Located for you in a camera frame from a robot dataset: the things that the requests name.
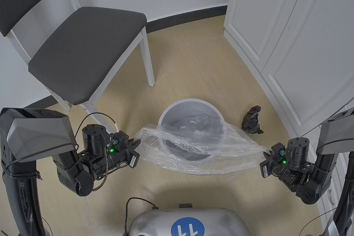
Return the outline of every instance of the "floor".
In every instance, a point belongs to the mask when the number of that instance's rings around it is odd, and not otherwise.
[[[210,102],[228,123],[238,127],[245,113],[260,105],[264,134],[251,138],[268,148],[277,142],[286,143],[289,136],[272,105],[224,38],[223,22],[224,16],[220,16],[148,34],[156,85],[148,86],[141,53],[136,48],[96,108],[111,115],[121,130],[134,136],[144,125],[157,124],[163,110],[183,98]],[[60,105],[51,109],[65,113]],[[76,130],[86,113],[74,106],[68,115]],[[303,204],[275,177],[263,179],[259,167],[224,175],[192,176],[140,160],[134,169],[124,168],[111,174],[102,189],[85,198],[60,184],[51,158],[39,160],[38,170],[43,177],[38,181],[42,216],[55,236],[121,236],[125,203],[132,196],[146,198],[162,209],[176,208],[179,203],[228,208],[244,220],[253,236],[298,236],[302,227],[319,215],[317,205]],[[2,182],[0,207],[1,229],[9,236],[17,235]],[[141,201],[132,201],[128,225],[150,208]],[[302,235],[321,232],[317,219]]]

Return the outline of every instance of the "cabinet handle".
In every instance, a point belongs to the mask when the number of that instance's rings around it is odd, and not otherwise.
[[[334,203],[334,201],[332,201],[332,190],[328,190],[328,194],[329,194],[329,199],[330,199],[330,203],[332,206],[335,206],[336,204]]]

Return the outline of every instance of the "transparent trash bag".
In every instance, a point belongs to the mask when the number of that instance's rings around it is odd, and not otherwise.
[[[136,139],[141,140],[137,151],[144,160],[196,175],[252,168],[269,152],[236,126],[207,115],[186,117],[173,126],[146,125]]]

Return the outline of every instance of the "black baseboard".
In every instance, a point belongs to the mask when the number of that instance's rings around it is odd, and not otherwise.
[[[47,108],[50,106],[53,106],[54,104],[57,104],[57,100],[52,97],[52,96],[48,96],[48,97],[44,97],[39,101],[33,102],[32,104],[30,104],[29,106],[26,106],[26,108]]]
[[[165,17],[155,21],[150,21],[146,24],[146,32],[149,33],[157,30],[162,30],[167,27],[185,24],[186,22],[190,21],[197,21],[211,17],[222,16],[226,14],[226,9],[227,5],[196,10],[183,14],[173,15],[170,17]],[[47,108],[57,103],[58,102],[54,97],[48,96],[30,104],[29,106],[26,106],[26,108]]]
[[[222,16],[226,14],[226,9],[227,5],[196,10],[192,12],[165,17],[155,21],[150,21],[146,24],[146,32],[149,33],[157,30],[162,30],[170,26],[184,24],[190,21],[197,21],[206,18]]]

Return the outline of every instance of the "white label sticker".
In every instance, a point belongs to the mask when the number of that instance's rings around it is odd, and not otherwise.
[[[265,178],[265,177],[268,177],[267,166],[263,166],[263,173],[264,173],[264,178]]]
[[[134,166],[135,160],[136,160],[136,157],[135,157],[135,155],[133,155],[132,160],[131,160],[131,162],[129,164],[130,167]]]

